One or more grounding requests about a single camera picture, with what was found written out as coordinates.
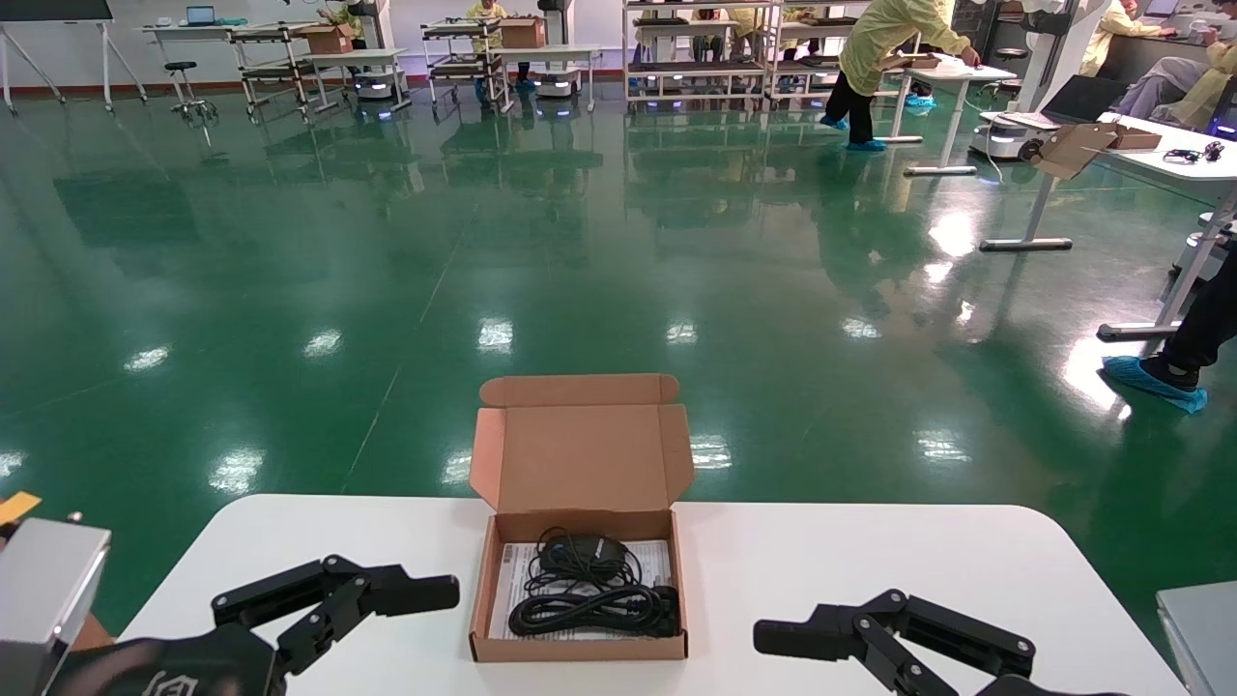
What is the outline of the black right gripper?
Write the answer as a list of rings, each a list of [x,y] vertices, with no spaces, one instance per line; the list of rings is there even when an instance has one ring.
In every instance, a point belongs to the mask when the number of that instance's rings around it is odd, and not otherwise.
[[[956,694],[905,642],[997,677],[976,696],[1071,696],[1028,679],[1037,655],[1030,639],[898,588],[863,605],[816,605],[802,623],[755,624],[756,651],[816,661],[854,659],[896,695]]]

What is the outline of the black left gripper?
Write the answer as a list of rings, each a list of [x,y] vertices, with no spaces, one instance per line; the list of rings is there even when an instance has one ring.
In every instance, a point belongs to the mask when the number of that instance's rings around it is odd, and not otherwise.
[[[283,675],[309,669],[367,617],[449,611],[459,602],[452,574],[414,579],[400,564],[330,555],[216,595],[216,629],[198,637],[71,651],[47,694],[285,695]],[[249,630],[301,611],[275,648]]]

